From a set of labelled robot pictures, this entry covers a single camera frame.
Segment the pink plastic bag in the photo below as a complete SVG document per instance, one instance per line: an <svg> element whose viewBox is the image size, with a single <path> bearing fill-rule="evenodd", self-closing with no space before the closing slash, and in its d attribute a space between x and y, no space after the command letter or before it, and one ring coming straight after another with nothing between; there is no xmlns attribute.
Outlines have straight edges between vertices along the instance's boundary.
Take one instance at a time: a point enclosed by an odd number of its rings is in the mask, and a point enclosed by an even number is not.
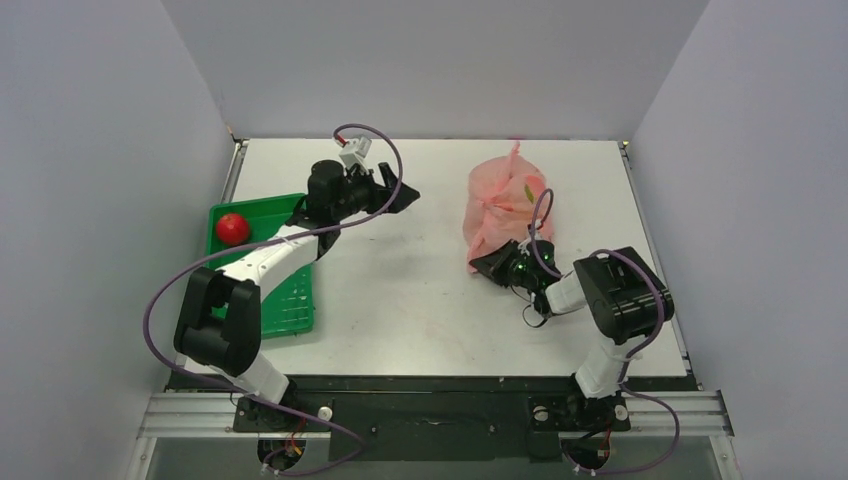
<svg viewBox="0 0 848 480"><path fill-rule="evenodd" d="M525 240L536 201L547 188L545 175L522 156L518 141L509 153L474 167L463 220L466 260L489 255L511 240Z"/></svg>

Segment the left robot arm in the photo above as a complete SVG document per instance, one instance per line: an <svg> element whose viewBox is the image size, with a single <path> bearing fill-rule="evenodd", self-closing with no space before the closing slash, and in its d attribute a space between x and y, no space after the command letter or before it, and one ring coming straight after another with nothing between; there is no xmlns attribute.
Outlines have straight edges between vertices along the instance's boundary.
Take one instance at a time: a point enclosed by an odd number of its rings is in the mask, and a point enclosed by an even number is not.
<svg viewBox="0 0 848 480"><path fill-rule="evenodd" d="M183 298L174 347L211 367L236 387L263 399L259 416L272 429L291 427L298 402L291 383L261 353L262 303L298 270L321 259L340 235L342 222L358 213L399 213L420 197L387 163L376 182L362 166L335 160L315 163L307 192L274 236L217 269L192 271Z"/></svg>

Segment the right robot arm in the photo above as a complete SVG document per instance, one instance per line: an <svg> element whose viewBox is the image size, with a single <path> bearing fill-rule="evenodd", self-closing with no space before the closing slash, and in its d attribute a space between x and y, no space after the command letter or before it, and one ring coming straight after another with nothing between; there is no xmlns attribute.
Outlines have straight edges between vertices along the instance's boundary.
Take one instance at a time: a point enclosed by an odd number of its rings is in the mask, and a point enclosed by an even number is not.
<svg viewBox="0 0 848 480"><path fill-rule="evenodd" d="M578 427L603 415L602 399L621 390L629 364L675 313L670 291L631 247L578 259L562 273L552 242L510 240L471 259L469 266L500 287L525 290L529 307L541 318L536 328L551 318L589 310L596 341L572 376L579 390L563 402L566 418Z"/></svg>

